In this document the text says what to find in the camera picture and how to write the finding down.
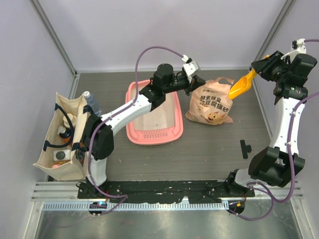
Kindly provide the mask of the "pink cat litter bag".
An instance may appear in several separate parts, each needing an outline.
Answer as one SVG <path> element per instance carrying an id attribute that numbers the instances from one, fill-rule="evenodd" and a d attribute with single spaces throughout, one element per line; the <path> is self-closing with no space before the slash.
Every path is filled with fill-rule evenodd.
<path id="1" fill-rule="evenodd" d="M 228 98 L 228 93 L 233 84 L 234 80 L 226 77 L 206 81 L 205 85 L 192 92 L 185 117 L 208 125 L 232 123 L 229 111 L 233 101 Z"/>

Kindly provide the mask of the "yellow plastic scoop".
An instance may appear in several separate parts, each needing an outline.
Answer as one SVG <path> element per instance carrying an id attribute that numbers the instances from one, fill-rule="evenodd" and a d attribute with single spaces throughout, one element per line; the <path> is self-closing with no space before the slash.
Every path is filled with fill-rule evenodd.
<path id="1" fill-rule="evenodd" d="M 228 93 L 228 98 L 230 100 L 235 99 L 236 97 L 247 92 L 252 87 L 252 81 L 257 76 L 254 71 L 249 71 L 246 75 L 241 77 L 231 88 Z"/>

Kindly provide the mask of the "black bag clip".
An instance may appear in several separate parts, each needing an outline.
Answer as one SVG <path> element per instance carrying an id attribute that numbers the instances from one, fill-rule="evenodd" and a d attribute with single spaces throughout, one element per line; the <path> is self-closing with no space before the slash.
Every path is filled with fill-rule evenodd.
<path id="1" fill-rule="evenodd" d="M 240 140 L 240 146 L 242 151 L 242 156 L 244 159 L 248 159 L 248 154 L 252 152 L 251 145 L 246 144 L 245 140 Z"/>

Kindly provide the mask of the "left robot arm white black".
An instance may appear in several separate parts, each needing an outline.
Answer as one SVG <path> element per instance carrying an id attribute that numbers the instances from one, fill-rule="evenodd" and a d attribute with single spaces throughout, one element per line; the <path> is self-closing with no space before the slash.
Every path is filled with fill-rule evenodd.
<path id="1" fill-rule="evenodd" d="M 114 150 L 114 136 L 117 132 L 136 118 L 161 106 L 167 94 L 184 90 L 188 95 L 203 86 L 205 81 L 197 76 L 199 69 L 194 60 L 186 62 L 177 74 L 170 64 L 160 64 L 150 82 L 137 91 L 134 99 L 100 117 L 96 114 L 89 116 L 82 142 L 88 150 L 87 178 L 91 183 L 88 191 L 94 198 L 100 199 L 106 193 L 106 163 Z"/>

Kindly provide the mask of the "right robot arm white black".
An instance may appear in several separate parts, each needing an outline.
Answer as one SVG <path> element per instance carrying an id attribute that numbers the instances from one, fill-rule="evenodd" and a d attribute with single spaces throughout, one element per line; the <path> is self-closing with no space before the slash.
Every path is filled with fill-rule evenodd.
<path id="1" fill-rule="evenodd" d="M 304 49 L 286 54 L 276 51 L 262 60 L 254 61 L 251 71 L 231 88 L 228 97 L 234 99 L 251 88 L 252 80 L 257 75 L 275 82 L 276 130 L 269 146 L 253 157 L 247 169 L 230 172 L 225 184 L 229 196 L 247 193 L 251 185 L 262 183 L 281 188 L 290 184 L 288 195 L 292 195 L 295 176 L 305 165 L 298 149 L 300 118 L 309 99 L 304 84 L 317 62 Z"/>

